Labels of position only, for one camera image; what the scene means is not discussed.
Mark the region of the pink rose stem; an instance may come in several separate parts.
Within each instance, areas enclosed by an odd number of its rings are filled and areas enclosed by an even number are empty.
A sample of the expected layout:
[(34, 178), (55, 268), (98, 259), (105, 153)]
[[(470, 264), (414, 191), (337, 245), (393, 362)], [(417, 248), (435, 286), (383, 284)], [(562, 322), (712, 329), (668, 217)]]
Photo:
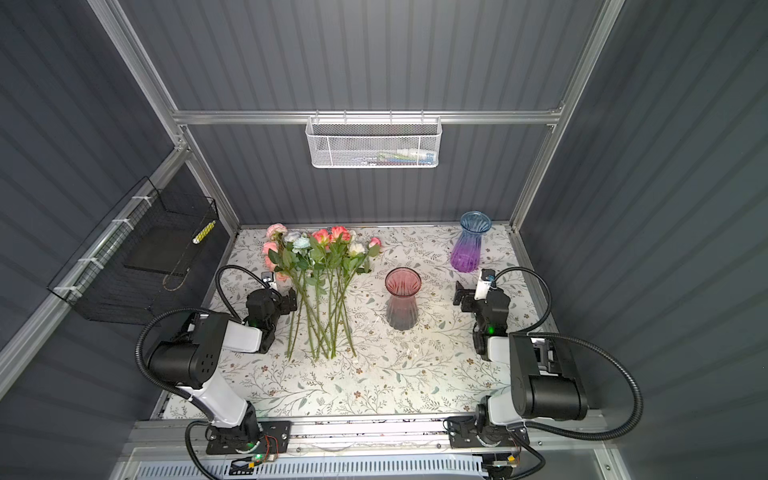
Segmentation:
[(336, 334), (334, 333), (336, 307), (333, 295), (333, 274), (329, 271), (331, 243), (331, 234), (327, 228), (319, 229), (311, 234), (310, 260), (312, 262), (316, 317), (322, 350), (328, 359), (333, 359), (336, 353)]
[(332, 306), (329, 311), (329, 320), (331, 357), (334, 358), (337, 353), (338, 337), (341, 329), (343, 294), (347, 276), (346, 264), (349, 263), (350, 259), (349, 247), (352, 243), (352, 234), (343, 226), (332, 227), (330, 234), (329, 273), (331, 274), (330, 300), (332, 301)]

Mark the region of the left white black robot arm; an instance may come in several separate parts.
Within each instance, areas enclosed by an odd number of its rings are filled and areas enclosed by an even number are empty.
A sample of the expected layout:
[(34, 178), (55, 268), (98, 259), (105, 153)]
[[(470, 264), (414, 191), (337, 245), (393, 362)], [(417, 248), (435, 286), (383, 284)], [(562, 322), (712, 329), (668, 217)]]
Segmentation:
[(142, 365), (152, 379), (204, 413), (207, 454), (237, 453), (264, 460), (287, 451), (291, 423), (260, 421), (253, 404), (224, 379), (218, 363), (224, 350), (266, 354), (275, 340), (277, 320), (297, 310), (296, 292), (256, 290), (248, 295), (246, 308), (245, 323), (227, 313), (192, 311), (184, 330), (160, 342)]

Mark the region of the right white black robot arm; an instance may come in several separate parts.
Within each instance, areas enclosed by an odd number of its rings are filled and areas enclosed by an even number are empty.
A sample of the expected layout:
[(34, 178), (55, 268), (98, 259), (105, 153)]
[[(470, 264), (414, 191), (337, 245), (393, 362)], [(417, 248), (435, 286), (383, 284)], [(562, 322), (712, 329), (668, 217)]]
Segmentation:
[(461, 283), (455, 287), (453, 304), (475, 318), (476, 354), (507, 366), (510, 373), (510, 384), (484, 397), (473, 416), (446, 423), (463, 445), (512, 442), (507, 429), (523, 437), (525, 420), (578, 421), (587, 416), (587, 396), (568, 343), (529, 332), (509, 333), (510, 302), (503, 290), (492, 289), (487, 282), (481, 282), (479, 289)]

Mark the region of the blue purple glass vase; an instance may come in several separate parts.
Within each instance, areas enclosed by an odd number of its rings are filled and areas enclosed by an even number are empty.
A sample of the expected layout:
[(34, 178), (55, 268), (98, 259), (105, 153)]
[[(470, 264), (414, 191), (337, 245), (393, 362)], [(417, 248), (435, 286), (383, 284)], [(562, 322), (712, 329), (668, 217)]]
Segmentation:
[(456, 241), (450, 263), (461, 272), (475, 271), (480, 264), (483, 236), (491, 229), (492, 221), (483, 212), (469, 211), (460, 218), (461, 233)]

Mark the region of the red pink glass vase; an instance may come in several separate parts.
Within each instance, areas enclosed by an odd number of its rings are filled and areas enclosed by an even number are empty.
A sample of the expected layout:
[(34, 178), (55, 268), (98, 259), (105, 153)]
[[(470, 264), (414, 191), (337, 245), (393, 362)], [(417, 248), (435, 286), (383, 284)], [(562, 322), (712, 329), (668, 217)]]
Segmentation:
[(387, 274), (385, 288), (390, 298), (387, 302), (386, 320), (395, 330), (410, 330), (418, 322), (416, 295), (421, 286), (420, 275), (411, 268), (398, 267)]

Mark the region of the pale pink flower spray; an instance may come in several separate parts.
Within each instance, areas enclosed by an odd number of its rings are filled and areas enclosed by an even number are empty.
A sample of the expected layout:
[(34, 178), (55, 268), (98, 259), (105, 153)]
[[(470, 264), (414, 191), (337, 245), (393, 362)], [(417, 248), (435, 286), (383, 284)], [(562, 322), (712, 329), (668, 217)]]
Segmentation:
[(279, 276), (289, 278), (296, 294), (296, 312), (290, 315), (288, 343), (286, 356), (293, 358), (298, 340), (298, 328), (302, 318), (302, 308), (299, 293), (302, 279), (301, 255), (306, 237), (298, 231), (289, 231), (282, 223), (271, 225), (267, 229), (267, 242), (263, 254), (267, 259), (267, 267)]

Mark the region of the floral patterned table mat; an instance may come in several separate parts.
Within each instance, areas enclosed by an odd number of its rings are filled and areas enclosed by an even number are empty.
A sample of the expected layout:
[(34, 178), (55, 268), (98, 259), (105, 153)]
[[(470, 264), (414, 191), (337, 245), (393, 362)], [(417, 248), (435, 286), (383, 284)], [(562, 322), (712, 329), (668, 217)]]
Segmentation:
[[(450, 256), (457, 225), (363, 228), (378, 238), (382, 253), (369, 274), (350, 285), (351, 328), (340, 333), (332, 359), (313, 359), (305, 333), (287, 347), (289, 321), (279, 321), (265, 354), (223, 351), (218, 373), (263, 417), (457, 413), (509, 384), (504, 364), (484, 361), (474, 350), (472, 315), (452, 303), (457, 284), (473, 287), (472, 273), (454, 270)], [(384, 281), (394, 268), (421, 277), (414, 327), (399, 331), (386, 319)]]

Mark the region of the yellow green marker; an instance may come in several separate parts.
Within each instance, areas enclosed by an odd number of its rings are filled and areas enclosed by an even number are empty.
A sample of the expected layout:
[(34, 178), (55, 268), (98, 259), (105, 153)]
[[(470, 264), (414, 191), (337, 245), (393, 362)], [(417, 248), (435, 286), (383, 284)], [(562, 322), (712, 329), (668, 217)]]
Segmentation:
[(201, 244), (205, 238), (208, 236), (208, 234), (215, 228), (217, 224), (216, 220), (212, 220), (208, 222), (205, 226), (203, 226), (193, 237), (192, 243), (194, 245)]

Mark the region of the white pink bud spray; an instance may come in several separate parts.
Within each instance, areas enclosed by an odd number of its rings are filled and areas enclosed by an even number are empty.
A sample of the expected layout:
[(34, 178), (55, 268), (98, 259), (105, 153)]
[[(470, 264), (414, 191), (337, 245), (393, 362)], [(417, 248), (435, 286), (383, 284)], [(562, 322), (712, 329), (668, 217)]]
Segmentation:
[(346, 305), (347, 289), (353, 277), (367, 260), (367, 248), (356, 241), (354, 235), (345, 227), (335, 226), (331, 229), (330, 250), (330, 280), (331, 301), (330, 311), (332, 356), (336, 355), (340, 335), (344, 337), (350, 352), (355, 355), (349, 314)]

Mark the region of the pens in white basket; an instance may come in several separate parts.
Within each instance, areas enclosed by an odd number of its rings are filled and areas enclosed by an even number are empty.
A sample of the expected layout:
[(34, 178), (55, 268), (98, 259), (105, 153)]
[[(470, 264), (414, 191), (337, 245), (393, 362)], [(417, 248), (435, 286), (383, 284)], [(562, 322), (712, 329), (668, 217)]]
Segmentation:
[(373, 166), (436, 166), (438, 153), (434, 150), (409, 148), (379, 151), (358, 158), (363, 165)]

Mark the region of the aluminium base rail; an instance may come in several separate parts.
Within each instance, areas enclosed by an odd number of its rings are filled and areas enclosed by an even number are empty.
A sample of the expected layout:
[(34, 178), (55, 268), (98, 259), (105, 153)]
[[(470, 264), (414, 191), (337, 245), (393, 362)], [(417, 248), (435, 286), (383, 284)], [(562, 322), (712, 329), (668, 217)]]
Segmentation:
[[(283, 458), (387, 454), (485, 454), (512, 451), (512, 446), (465, 440), (451, 446), (443, 428), (445, 414), (289, 417), (290, 437), (281, 441)], [(120, 462), (187, 460), (184, 431), (188, 419), (138, 421), (118, 456)]]

